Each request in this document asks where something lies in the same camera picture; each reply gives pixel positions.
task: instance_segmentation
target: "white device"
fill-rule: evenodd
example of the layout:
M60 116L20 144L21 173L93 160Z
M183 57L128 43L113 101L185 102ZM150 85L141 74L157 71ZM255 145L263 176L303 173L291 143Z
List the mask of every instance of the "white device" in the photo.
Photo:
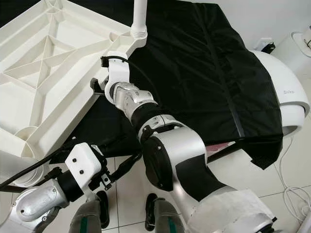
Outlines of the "white device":
M260 51L252 51L269 72L279 101L285 137L301 130L310 104L299 79L277 58Z

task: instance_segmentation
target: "cable connector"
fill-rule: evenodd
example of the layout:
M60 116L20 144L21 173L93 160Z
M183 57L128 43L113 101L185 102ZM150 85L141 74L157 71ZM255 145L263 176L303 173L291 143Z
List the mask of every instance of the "cable connector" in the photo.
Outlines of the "cable connector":
M102 61L102 67L109 67L109 59L108 57L101 57L101 61Z

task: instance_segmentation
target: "white cable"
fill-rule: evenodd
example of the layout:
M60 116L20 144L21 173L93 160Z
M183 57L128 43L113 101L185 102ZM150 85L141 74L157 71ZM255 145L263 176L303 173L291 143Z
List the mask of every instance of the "white cable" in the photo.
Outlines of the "white cable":
M284 159L284 157L286 156L287 152L289 151L290 147L292 146L293 141L294 141L294 137L292 136L292 137L291 137L291 142L290 142L290 144L288 145L288 147L286 148L284 154L282 155L282 157L281 157L281 159L280 159L279 174L280 174L281 182L282 182L283 185L285 186L285 190L284 190L284 193L283 193L283 198L284 198L284 203L285 203L285 205L286 205L286 208L288 209L288 211L291 213L291 215L292 215L293 217L295 217L295 218L298 219L299 221L303 222L304 220L301 219L301 218L299 218L299 217L292 211L292 209L289 207L289 204L288 204L288 202L287 202L286 196L288 196L287 193L290 191L290 192L295 193L298 197L300 197L304 202L307 203L307 205L303 206L303 207L301 208L301 210L300 210L301 214L302 214L304 217L307 216L307 214L305 214L304 211L303 211L306 207L308 207L308 208L309 208L309 211L311 211L311 197L310 197L309 193L307 193L304 189L302 189L302 188L300 188L300 187L289 187L289 186L286 184L285 179L284 179L284 175L283 175L283 159ZM307 195L307 198L306 198L306 199L303 198L303 197L302 197L299 193L297 193L294 189L296 189L296 190L302 190L302 191Z

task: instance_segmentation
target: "white pole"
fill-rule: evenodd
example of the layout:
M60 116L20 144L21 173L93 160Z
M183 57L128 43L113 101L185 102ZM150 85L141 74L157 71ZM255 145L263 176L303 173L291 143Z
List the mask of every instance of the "white pole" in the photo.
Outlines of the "white pole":
M146 27L147 0L134 0L134 16L131 34L138 39L147 37Z
M0 182L11 178L25 168L35 164L36 159L20 158L15 155L0 150ZM43 166L40 166L33 171L23 175L14 181L14 184L20 187L30 187L41 180L45 173Z

